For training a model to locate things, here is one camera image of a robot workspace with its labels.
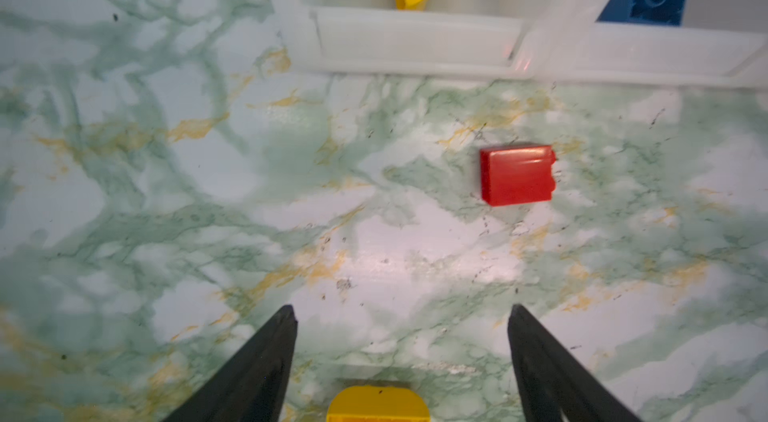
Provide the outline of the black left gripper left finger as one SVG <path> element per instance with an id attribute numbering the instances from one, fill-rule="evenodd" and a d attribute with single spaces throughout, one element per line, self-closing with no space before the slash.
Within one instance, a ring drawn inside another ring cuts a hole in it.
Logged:
<path id="1" fill-rule="evenodd" d="M 282 306 L 165 420 L 277 421 L 289 382 L 297 330 L 293 307 Z"/>

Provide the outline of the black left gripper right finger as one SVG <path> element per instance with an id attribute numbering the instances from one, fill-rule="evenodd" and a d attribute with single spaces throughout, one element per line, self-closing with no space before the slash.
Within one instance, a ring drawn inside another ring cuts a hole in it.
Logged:
<path id="1" fill-rule="evenodd" d="M 523 305 L 512 306 L 507 333 L 527 421 L 640 421 Z"/>

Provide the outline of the yellow curved brick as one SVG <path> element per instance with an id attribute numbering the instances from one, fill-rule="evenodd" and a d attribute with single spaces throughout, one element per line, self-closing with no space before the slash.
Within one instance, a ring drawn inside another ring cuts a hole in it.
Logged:
<path id="1" fill-rule="evenodd" d="M 327 422 L 430 422 L 424 400 L 407 388 L 390 386 L 352 386 L 331 402 Z"/>

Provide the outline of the small red square brick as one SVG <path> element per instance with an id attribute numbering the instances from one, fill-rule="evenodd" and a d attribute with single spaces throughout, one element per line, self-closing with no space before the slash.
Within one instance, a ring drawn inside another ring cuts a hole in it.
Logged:
<path id="1" fill-rule="evenodd" d="M 481 196 L 488 205 L 552 200 L 556 153 L 551 145 L 486 147 L 479 155 Z"/>

